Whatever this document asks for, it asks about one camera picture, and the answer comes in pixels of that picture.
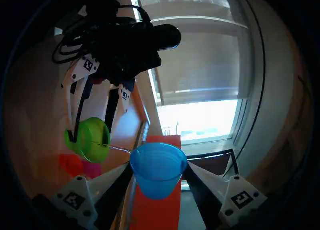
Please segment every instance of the sunlight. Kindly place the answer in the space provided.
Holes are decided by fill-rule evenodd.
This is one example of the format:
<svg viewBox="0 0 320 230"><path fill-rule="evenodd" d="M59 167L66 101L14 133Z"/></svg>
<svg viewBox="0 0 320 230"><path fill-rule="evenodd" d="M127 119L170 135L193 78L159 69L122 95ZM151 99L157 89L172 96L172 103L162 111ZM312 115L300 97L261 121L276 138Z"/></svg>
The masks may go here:
<svg viewBox="0 0 320 230"><path fill-rule="evenodd" d="M238 100L223 100L157 107L164 135L181 140L204 139L230 134Z"/></svg>

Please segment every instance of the white wall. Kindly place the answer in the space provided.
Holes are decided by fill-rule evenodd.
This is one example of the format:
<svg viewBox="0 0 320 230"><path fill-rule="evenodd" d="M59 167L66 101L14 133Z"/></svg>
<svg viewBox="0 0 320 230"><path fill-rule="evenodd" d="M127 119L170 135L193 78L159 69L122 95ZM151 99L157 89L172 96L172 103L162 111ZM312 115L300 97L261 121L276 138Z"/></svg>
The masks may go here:
<svg viewBox="0 0 320 230"><path fill-rule="evenodd" d="M249 99L249 116L242 126L242 135L236 141L235 154L243 146L252 126L259 100L262 83L262 46L259 44L259 32L255 19L246 4L240 0L251 23L255 44L255 86ZM301 72L303 63L297 53L296 43L274 10L263 0L248 0L259 21L265 44L266 76L263 98L252 133L238 158L240 174L248 177L270 154L270 150L282 146L291 128L294 126L301 105L300 94L293 96L297 85L296 75ZM233 168L227 176L234 173Z"/></svg>

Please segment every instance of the black cable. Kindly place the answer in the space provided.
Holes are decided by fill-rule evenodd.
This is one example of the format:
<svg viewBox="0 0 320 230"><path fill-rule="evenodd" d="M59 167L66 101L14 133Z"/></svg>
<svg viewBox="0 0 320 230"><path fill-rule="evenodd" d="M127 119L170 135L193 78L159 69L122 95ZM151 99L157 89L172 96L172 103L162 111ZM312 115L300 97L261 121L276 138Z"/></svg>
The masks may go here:
<svg viewBox="0 0 320 230"><path fill-rule="evenodd" d="M131 5L131 4L126 4L126 5L119 6L119 8L135 8L135 9L137 9L139 11L143 21L145 21L146 23L150 23L151 22L151 19L150 19L149 15L147 14L147 12L144 9L142 9L140 6L134 6L134 5Z"/></svg>
<svg viewBox="0 0 320 230"><path fill-rule="evenodd" d="M71 23L70 25L68 25L68 26L62 31L62 33L63 33L63 34L64 34L64 33L67 33L70 28L72 28L74 25L78 24L79 22L81 22L81 21L83 21L83 20L86 20L86 16L83 16L83 17L81 17L80 19L78 19L78 20L74 21L73 23Z"/></svg>

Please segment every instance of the windowsill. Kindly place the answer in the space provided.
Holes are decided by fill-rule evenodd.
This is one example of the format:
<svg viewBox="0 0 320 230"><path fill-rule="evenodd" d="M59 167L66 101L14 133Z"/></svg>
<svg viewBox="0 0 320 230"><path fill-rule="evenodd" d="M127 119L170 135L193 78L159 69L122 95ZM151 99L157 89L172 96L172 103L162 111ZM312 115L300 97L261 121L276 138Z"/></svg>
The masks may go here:
<svg viewBox="0 0 320 230"><path fill-rule="evenodd" d="M206 154L206 153L215 153L223 151L226 149L233 149L233 140L221 140L210 143L199 143L192 145L182 145L181 150L185 153L186 156Z"/></svg>

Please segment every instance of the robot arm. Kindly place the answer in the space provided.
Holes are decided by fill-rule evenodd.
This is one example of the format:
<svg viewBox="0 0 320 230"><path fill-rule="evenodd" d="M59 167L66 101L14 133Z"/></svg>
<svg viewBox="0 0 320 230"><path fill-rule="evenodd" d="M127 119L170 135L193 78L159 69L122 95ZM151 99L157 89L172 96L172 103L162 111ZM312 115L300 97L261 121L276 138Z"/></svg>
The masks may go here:
<svg viewBox="0 0 320 230"><path fill-rule="evenodd" d="M188 162L183 176L207 229L223 222L235 226L267 199L238 174L226 180ZM76 176L51 198L51 203L83 228L109 229L131 178L129 163L90 181Z"/></svg>

